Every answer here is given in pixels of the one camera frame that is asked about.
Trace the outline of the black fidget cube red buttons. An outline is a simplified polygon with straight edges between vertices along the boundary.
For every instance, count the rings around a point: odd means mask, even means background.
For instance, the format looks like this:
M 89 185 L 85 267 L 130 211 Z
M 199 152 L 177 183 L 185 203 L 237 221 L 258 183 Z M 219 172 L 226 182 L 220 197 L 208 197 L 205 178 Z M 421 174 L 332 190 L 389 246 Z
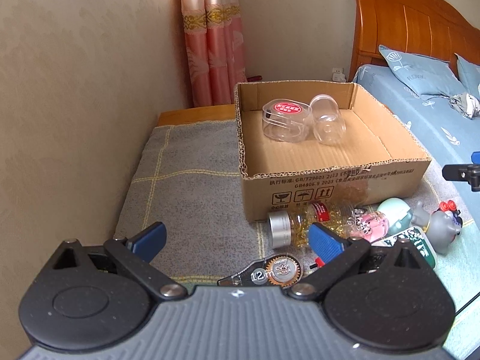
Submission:
M 457 208 L 456 203 L 453 200 L 442 201 L 439 203 L 439 210 L 442 212 L 451 212 L 454 217 L 461 214 L 460 210 Z

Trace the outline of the jar of golden capsules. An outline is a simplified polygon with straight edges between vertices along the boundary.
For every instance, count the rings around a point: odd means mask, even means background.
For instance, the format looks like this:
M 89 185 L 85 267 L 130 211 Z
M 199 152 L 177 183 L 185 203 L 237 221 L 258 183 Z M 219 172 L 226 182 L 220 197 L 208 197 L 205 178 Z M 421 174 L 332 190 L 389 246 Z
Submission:
M 354 207 L 349 204 L 310 202 L 285 211 L 268 214 L 268 237 L 273 249 L 302 248 L 312 224 L 320 223 L 337 236 L 348 238 L 355 227 Z

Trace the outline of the pink transparent toy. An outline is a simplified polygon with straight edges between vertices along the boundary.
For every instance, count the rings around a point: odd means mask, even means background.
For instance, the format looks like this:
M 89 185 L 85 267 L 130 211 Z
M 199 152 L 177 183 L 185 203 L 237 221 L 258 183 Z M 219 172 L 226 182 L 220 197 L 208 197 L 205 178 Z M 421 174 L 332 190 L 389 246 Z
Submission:
M 350 237 L 361 237 L 370 243 L 382 239 L 389 230 L 387 217 L 379 211 L 355 208 Z

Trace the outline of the grey mouse figurine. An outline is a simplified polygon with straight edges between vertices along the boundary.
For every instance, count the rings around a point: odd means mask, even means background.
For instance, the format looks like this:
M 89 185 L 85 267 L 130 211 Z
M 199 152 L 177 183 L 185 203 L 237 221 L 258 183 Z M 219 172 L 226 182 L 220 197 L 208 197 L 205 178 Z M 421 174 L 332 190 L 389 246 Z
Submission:
M 410 224 L 421 228 L 437 254 L 447 255 L 450 245 L 461 234 L 461 226 L 443 211 L 429 213 L 419 201 L 412 210 Z

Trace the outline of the mint green egg-shaped case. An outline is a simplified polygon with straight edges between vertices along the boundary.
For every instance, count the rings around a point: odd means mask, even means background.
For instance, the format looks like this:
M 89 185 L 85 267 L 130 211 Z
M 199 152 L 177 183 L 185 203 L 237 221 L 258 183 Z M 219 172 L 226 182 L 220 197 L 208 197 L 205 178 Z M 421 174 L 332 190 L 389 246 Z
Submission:
M 388 221 L 387 235 L 393 236 L 411 226 L 412 209 L 402 199 L 391 197 L 380 203 L 377 211 L 382 213 Z

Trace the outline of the white medical bottle green label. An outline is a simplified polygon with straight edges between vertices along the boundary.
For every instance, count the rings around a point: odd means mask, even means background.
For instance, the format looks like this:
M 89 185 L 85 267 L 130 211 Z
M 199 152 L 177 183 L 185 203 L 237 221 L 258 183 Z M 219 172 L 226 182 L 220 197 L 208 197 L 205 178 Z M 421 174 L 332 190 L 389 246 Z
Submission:
M 392 247 L 397 240 L 410 241 L 432 269 L 437 266 L 437 254 L 425 233 L 417 226 L 412 226 L 394 235 L 384 237 L 373 243 L 373 246 Z

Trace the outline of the clear plastic cup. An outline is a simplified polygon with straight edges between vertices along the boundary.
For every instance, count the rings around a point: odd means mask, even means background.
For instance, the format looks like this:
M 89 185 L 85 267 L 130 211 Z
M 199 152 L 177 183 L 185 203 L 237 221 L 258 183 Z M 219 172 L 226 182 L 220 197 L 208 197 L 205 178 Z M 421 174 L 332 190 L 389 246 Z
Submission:
M 323 145 L 339 144 L 346 133 L 346 125 L 335 99 L 327 94 L 318 94 L 310 102 L 312 130 Z

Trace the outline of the clear container with red label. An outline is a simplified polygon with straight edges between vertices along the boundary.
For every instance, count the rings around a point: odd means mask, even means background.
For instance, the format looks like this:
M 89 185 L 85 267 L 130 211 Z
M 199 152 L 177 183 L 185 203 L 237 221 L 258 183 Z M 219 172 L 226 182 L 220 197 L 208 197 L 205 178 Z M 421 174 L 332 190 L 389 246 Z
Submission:
M 262 108 L 262 131 L 274 141 L 298 143 L 310 132 L 310 105 L 287 98 L 277 98 Z

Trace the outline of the red toy train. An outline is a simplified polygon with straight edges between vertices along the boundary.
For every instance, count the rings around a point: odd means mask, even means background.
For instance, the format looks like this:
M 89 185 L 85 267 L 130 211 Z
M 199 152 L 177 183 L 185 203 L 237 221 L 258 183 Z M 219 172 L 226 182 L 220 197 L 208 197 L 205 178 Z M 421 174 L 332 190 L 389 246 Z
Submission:
M 325 263 L 320 257 L 315 258 L 314 263 L 309 266 L 310 269 L 323 267 Z

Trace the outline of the blue floral bedsheet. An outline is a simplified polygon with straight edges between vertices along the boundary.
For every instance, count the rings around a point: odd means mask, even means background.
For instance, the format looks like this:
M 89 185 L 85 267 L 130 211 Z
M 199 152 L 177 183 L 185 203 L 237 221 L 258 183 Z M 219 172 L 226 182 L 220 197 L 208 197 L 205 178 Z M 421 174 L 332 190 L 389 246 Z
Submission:
M 375 65 L 360 67 L 354 82 L 362 85 L 379 102 L 398 116 L 432 161 L 419 189 L 407 203 L 423 202 L 427 211 L 453 200 L 463 219 L 461 234 L 448 254 L 439 256 L 435 271 L 454 300 L 458 315 L 445 342 L 445 349 L 466 359 L 479 347 L 479 194 L 465 182 L 444 180 L 446 164 L 467 164 L 479 150 L 479 119 L 466 119 L 453 110 L 444 97 L 418 96 L 399 81 L 391 69 Z

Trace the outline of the correction tape dispenser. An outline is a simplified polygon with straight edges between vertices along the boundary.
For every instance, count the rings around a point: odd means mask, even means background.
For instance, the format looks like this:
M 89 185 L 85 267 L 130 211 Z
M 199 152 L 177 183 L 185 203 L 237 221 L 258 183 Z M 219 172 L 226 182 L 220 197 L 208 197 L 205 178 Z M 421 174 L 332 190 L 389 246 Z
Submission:
M 217 281 L 217 285 L 225 287 L 279 286 L 289 288 L 298 283 L 302 276 L 303 266 L 297 258 L 289 254 L 275 254 L 251 262 L 241 271 Z

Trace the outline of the grey green checked mat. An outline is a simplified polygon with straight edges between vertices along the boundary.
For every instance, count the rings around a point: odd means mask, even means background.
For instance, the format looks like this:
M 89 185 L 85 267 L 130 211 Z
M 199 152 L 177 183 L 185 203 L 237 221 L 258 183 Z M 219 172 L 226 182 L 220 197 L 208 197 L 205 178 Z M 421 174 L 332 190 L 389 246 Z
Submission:
M 265 222 L 248 223 L 242 206 L 234 121 L 157 127 L 129 187 L 115 236 L 135 235 L 161 221 L 166 246 L 152 264 L 181 283 L 216 284 L 253 260 L 275 253 Z M 460 310 L 479 293 L 479 229 L 453 183 L 433 160 L 407 203 L 460 203 L 466 226 L 435 272 Z M 463 358 L 479 346 L 479 297 L 456 317 L 445 347 Z

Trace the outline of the crumpled grey cloth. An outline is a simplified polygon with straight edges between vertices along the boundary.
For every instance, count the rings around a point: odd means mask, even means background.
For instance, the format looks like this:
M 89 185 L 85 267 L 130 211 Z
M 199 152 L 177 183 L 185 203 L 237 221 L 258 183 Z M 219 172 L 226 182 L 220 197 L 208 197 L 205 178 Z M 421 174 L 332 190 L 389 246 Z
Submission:
M 449 105 L 467 119 L 478 117 L 480 113 L 479 100 L 466 92 L 450 97 Z

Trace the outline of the blue pillow far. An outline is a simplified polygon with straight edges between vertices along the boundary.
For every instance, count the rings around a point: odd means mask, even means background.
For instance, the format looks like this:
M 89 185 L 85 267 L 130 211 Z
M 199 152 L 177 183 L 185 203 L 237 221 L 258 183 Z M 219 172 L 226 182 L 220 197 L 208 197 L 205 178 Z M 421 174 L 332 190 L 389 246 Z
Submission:
M 475 96 L 476 99 L 479 99 L 480 66 L 470 63 L 470 61 L 458 54 L 456 54 L 456 57 L 460 82 L 465 86 L 469 94 Z

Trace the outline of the blue pillow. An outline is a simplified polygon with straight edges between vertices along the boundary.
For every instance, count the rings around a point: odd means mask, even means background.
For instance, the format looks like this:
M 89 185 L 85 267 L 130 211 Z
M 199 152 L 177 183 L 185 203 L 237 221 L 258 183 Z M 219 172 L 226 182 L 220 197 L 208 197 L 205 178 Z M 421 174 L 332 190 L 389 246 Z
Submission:
M 476 99 L 479 99 L 480 66 L 470 63 L 470 61 L 458 54 L 456 54 L 456 57 L 460 82 L 465 86 L 469 94 L 475 96 Z
M 380 55 L 391 72 L 418 96 L 453 97 L 466 89 L 448 63 L 425 55 L 416 55 L 380 45 Z

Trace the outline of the open cardboard box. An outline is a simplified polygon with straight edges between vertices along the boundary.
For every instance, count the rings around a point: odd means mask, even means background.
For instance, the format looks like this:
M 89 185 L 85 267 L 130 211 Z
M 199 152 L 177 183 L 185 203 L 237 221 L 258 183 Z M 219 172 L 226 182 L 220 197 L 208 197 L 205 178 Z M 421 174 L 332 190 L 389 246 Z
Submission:
M 318 94 L 332 96 L 346 122 L 337 145 L 320 144 L 313 135 L 295 143 L 264 135 L 264 105 L 275 99 L 308 104 Z M 240 83 L 234 98 L 243 209 L 249 222 L 314 201 L 362 205 L 409 197 L 431 163 L 402 122 L 358 84 Z

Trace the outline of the blue pillow near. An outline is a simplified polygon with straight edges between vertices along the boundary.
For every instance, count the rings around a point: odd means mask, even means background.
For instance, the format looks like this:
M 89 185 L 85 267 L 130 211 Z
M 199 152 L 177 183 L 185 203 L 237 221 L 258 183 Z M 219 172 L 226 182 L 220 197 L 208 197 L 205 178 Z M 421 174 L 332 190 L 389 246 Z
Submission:
M 448 63 L 425 55 L 416 55 L 380 45 L 380 55 L 391 72 L 418 96 L 453 97 L 466 89 Z

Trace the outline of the wooden headboard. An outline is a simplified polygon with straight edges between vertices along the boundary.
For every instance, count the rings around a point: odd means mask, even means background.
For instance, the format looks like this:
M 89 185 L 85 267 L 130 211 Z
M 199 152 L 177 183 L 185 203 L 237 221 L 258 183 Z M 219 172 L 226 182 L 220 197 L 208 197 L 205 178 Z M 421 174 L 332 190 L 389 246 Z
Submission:
M 444 0 L 355 0 L 349 78 L 366 64 L 385 66 L 378 47 L 426 55 L 457 72 L 457 57 L 479 64 L 479 29 Z

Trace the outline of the pink curtain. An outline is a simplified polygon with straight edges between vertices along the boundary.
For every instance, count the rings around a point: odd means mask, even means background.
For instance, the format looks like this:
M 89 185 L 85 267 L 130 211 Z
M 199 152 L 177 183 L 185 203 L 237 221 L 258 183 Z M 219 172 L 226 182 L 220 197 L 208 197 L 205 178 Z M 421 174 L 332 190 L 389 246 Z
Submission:
M 247 80 L 239 0 L 181 0 L 195 107 L 233 102 Z

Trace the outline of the white wall socket plug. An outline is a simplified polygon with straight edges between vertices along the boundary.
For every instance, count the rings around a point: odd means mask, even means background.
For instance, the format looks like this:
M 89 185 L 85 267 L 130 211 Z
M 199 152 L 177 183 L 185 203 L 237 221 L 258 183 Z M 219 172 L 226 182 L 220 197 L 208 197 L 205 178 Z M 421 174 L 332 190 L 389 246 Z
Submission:
M 344 69 L 342 67 L 334 67 L 332 69 L 332 81 L 338 83 L 347 81 L 347 78 L 344 74 Z

